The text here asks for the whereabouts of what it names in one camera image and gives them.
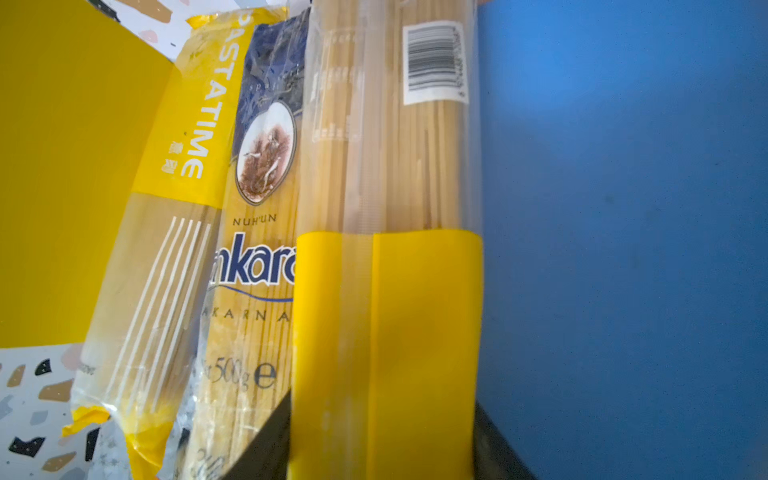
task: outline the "yellow packaging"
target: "yellow packaging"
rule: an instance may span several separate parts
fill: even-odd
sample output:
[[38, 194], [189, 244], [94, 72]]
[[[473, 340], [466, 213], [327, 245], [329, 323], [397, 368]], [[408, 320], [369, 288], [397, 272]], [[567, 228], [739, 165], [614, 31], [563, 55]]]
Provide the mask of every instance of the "yellow packaging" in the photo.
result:
[[285, 11], [206, 17], [173, 69], [134, 179], [72, 387], [74, 423], [111, 415], [149, 480], [189, 379], [229, 166], [244, 52]]
[[299, 252], [291, 478], [471, 479], [481, 238], [315, 232]]

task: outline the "barcode label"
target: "barcode label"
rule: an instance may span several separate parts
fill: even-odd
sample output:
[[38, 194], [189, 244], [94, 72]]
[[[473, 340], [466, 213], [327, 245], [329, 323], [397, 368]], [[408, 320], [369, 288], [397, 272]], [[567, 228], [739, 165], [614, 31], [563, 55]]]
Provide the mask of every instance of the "barcode label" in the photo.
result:
[[454, 100], [469, 103], [464, 27], [428, 22], [402, 29], [403, 104]]

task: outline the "barcode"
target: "barcode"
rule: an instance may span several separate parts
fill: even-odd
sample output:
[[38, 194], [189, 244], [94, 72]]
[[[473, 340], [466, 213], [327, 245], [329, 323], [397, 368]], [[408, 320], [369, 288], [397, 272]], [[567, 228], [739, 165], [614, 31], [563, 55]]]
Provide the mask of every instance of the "barcode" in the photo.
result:
[[464, 28], [458, 22], [408, 25], [402, 30], [403, 104], [469, 103]]

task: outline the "clear plastic bag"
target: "clear plastic bag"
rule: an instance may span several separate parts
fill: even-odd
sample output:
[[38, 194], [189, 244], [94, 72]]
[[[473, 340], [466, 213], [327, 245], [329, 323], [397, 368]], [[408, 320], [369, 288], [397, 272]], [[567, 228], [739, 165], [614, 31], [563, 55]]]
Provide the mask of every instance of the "clear plastic bag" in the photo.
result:
[[475, 3], [315, 0], [289, 478], [472, 478]]
[[181, 478], [222, 476], [290, 387], [308, 19], [259, 25], [241, 49], [232, 161], [201, 317], [203, 375]]

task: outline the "oval illustration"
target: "oval illustration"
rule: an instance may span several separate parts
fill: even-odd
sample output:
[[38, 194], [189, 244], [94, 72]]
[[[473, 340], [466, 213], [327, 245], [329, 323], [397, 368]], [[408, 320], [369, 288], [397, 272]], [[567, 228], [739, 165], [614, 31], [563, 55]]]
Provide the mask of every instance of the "oval illustration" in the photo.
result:
[[270, 105], [253, 119], [240, 145], [237, 158], [237, 189], [252, 205], [259, 205], [285, 179], [293, 162], [296, 125], [282, 102]]

